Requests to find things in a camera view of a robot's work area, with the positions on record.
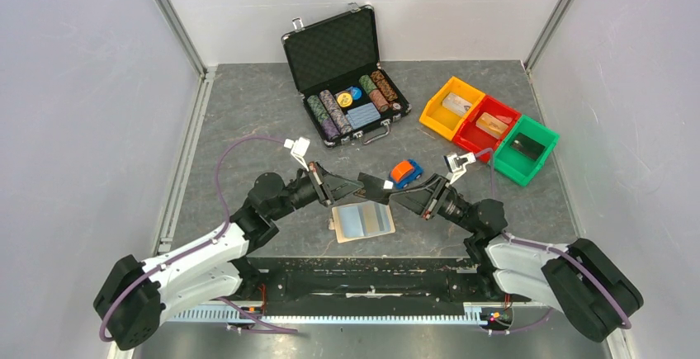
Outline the black card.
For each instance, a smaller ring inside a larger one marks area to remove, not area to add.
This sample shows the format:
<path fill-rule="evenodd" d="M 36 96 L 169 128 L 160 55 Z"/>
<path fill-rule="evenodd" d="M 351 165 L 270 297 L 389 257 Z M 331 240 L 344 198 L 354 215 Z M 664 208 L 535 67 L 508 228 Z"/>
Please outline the black card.
<path fill-rule="evenodd" d="M 545 152 L 546 146 L 523 133 L 517 133 L 509 145 L 516 152 L 537 161 Z"/>
<path fill-rule="evenodd" d="M 362 187 L 355 191 L 355 196 L 382 205 L 389 204 L 390 195 L 395 189 L 395 184 L 392 181 L 374 177 L 364 172 L 358 174 L 357 180 L 362 184 Z"/>

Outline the beige leather card holder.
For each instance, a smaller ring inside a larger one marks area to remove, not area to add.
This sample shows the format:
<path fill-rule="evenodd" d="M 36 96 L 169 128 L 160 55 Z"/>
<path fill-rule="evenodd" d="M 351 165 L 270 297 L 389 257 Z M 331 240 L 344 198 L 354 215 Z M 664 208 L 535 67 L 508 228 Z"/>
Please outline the beige leather card holder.
<path fill-rule="evenodd" d="M 349 204 L 349 205 L 358 205 L 358 206 L 360 207 L 361 212 L 362 212 L 363 227 L 364 227 L 363 211 L 365 210 L 365 207 L 366 207 L 368 204 L 371 204 L 371 203 L 372 203 L 372 201 L 366 201 L 366 202 L 361 202 L 361 203 Z M 335 209 L 336 209 L 337 207 L 339 207 L 339 206 L 335 206 L 335 207 L 333 207 L 333 208 L 331 209 L 331 218 L 330 218 L 330 220 L 329 220 L 329 229 L 332 230 L 332 231 L 335 233 L 335 235 L 336 235 L 336 240 L 337 240 L 338 243 L 347 243 L 347 242 L 351 242 L 351 241 L 356 241 L 356 240 L 361 240 L 361 239 L 370 239 L 370 238 L 375 238 L 375 237 L 382 236 L 382 235 L 377 235 L 377 236 L 367 237 L 367 236 L 365 235 L 364 237 L 360 237 L 360 238 L 356 238 L 356 239 L 347 239 L 347 238 L 344 238 L 344 237 L 343 237 L 342 230 L 341 230 L 340 227 L 339 227 L 339 222 L 336 221 L 336 211 L 335 211 Z M 394 225 L 394 231 L 392 232 L 392 234 L 395 232 L 395 222 L 394 222 L 394 220 L 393 220 L 393 225 Z"/>

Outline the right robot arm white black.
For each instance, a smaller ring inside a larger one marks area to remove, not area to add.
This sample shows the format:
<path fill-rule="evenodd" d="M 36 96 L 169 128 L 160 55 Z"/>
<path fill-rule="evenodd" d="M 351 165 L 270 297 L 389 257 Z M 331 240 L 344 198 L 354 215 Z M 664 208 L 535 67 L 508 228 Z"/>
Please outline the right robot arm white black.
<path fill-rule="evenodd" d="M 580 334 L 602 342 L 644 304 L 639 289 L 589 239 L 569 244 L 519 238 L 506 228 L 504 204 L 466 201 L 449 181 L 433 175 L 413 188 L 380 184 L 384 201 L 428 220 L 439 216 L 469 232 L 464 245 L 477 263 L 476 286 L 488 300 L 519 295 L 561 312 Z"/>

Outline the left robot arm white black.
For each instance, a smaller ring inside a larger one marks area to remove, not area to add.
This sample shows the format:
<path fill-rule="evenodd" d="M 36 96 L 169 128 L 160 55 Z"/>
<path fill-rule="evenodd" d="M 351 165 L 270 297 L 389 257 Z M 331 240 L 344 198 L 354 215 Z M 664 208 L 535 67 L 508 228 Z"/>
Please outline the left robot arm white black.
<path fill-rule="evenodd" d="M 127 351 L 185 309 L 231 295 L 253 297 L 259 277 L 246 257 L 278 233 L 276 221 L 313 202 L 330 206 L 362 188 L 319 163 L 298 169 L 289 182 L 274 172 L 260 175 L 241 207 L 208 234 L 157 257 L 139 261 L 129 254 L 115 262 L 93 301 L 99 338 Z"/>

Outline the beige gold card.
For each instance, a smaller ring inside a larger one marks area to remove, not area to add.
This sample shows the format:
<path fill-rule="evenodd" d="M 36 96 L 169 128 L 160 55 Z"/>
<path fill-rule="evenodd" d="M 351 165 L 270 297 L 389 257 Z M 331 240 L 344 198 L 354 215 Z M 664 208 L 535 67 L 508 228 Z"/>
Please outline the beige gold card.
<path fill-rule="evenodd" d="M 390 207 L 372 202 L 363 211 L 364 231 L 367 237 L 391 234 L 394 231 Z"/>

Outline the orange card in red bin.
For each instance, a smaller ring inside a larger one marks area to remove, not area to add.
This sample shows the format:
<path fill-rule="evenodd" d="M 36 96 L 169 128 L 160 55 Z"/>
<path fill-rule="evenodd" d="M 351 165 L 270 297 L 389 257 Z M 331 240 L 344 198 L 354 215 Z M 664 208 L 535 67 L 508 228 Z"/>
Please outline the orange card in red bin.
<path fill-rule="evenodd" d="M 475 124 L 479 129 L 496 139 L 499 139 L 508 129 L 508 123 L 486 112 L 480 115 Z"/>

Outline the white card in yellow bin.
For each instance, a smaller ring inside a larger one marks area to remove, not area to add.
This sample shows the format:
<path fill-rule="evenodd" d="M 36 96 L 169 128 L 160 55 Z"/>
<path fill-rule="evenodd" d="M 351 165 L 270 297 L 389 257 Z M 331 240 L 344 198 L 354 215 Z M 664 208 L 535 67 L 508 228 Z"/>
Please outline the white card in yellow bin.
<path fill-rule="evenodd" d="M 460 97 L 454 92 L 449 92 L 442 100 L 442 107 L 453 114 L 462 117 L 471 109 L 472 102 Z"/>

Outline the orange blue toy car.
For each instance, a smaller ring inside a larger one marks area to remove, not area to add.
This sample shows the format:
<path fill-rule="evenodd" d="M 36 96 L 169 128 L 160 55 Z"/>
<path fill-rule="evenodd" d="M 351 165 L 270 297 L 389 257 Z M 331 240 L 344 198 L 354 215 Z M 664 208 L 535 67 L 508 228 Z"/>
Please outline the orange blue toy car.
<path fill-rule="evenodd" d="M 397 163 L 389 173 L 389 180 L 398 189 L 406 188 L 423 175 L 423 168 L 413 159 L 408 158 Z"/>

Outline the black poker chip case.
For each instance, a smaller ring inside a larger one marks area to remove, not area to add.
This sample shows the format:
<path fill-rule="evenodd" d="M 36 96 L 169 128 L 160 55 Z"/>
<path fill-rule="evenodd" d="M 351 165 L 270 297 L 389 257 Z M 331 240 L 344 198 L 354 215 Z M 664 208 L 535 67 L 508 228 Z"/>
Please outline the black poker chip case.
<path fill-rule="evenodd" d="M 305 25 L 293 19 L 281 43 L 298 94 L 322 142 L 336 148 L 390 133 L 412 106 L 383 69 L 375 9 L 346 12 Z"/>

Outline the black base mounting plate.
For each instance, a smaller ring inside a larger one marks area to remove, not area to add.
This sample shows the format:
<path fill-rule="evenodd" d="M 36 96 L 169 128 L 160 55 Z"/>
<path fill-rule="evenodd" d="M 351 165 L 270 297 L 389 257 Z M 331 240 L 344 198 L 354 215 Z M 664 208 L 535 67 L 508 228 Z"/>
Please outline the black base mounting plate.
<path fill-rule="evenodd" d="M 522 303 L 489 286 L 468 257 L 252 257 L 226 299 L 267 315 L 457 315 L 465 303 Z"/>

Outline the yellow plastic bin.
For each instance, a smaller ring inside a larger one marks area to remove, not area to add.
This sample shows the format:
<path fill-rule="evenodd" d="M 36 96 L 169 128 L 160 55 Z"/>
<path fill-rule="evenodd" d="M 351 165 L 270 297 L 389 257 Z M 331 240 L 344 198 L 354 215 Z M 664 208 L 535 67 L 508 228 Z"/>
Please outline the yellow plastic bin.
<path fill-rule="evenodd" d="M 467 117 L 485 98 L 485 93 L 457 77 L 451 77 L 427 102 L 419 122 L 447 140 L 452 140 Z"/>

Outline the red plastic bin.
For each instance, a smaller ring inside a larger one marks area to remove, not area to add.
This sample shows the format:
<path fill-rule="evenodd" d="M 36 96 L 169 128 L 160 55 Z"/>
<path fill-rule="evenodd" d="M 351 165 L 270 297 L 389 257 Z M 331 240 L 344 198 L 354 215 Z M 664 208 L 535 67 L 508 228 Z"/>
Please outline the red plastic bin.
<path fill-rule="evenodd" d="M 495 152 L 522 116 L 521 112 L 490 95 L 486 95 L 472 109 L 452 142 L 474 154 L 485 149 Z"/>

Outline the green plastic bin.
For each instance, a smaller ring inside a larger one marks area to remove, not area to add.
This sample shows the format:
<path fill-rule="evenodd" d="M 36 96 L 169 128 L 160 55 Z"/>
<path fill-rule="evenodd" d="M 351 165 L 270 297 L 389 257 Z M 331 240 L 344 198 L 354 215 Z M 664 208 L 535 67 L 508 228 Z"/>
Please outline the green plastic bin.
<path fill-rule="evenodd" d="M 495 170 L 525 187 L 541 171 L 559 138 L 540 122 L 521 116 L 494 153 Z"/>

